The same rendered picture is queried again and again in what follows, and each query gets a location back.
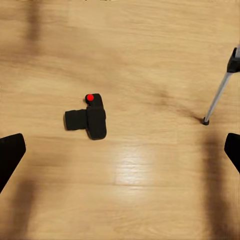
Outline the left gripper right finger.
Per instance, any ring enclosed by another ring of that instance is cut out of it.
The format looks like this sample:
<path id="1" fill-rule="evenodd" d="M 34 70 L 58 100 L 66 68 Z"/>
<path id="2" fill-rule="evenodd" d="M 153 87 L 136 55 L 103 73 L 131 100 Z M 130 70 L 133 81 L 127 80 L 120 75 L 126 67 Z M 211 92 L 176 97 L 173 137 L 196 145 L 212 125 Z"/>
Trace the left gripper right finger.
<path id="1" fill-rule="evenodd" d="M 240 172 L 240 134 L 229 133 L 227 135 L 224 151 Z"/>

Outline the camera tripod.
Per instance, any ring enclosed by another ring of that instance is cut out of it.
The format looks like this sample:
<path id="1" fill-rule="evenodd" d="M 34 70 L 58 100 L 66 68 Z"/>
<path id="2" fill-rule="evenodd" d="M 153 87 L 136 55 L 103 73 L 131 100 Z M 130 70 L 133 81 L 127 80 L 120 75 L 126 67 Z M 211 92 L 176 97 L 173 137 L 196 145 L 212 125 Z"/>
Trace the camera tripod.
<path id="1" fill-rule="evenodd" d="M 213 113 L 218 101 L 220 100 L 220 97 L 222 96 L 231 76 L 233 73 L 240 73 L 240 43 L 238 45 L 238 47 L 234 48 L 232 55 L 229 59 L 228 65 L 227 65 L 227 71 L 223 77 L 223 80 L 220 84 L 220 87 L 214 97 L 214 100 L 209 108 L 209 111 L 206 115 L 206 117 L 204 117 L 203 119 L 203 125 L 208 126 L 210 123 L 210 116 Z"/>

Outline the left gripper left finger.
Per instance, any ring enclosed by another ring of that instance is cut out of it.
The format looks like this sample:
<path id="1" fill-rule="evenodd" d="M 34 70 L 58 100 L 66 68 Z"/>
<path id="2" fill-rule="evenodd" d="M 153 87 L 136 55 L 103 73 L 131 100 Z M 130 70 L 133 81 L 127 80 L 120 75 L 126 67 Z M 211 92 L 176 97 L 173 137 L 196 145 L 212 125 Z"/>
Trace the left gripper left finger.
<path id="1" fill-rule="evenodd" d="M 22 133 L 0 138 L 0 193 L 26 153 Z"/>

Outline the digital camera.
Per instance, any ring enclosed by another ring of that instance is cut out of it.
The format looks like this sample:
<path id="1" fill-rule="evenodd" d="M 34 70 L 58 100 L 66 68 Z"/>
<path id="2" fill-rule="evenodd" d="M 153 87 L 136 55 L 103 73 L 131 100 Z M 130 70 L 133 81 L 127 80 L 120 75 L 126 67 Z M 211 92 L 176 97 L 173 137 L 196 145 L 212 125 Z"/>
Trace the digital camera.
<path id="1" fill-rule="evenodd" d="M 92 140 L 102 140 L 107 135 L 106 112 L 102 97 L 99 93 L 88 94 L 85 101 L 89 104 L 86 109 L 65 112 L 67 130 L 87 129 Z"/>

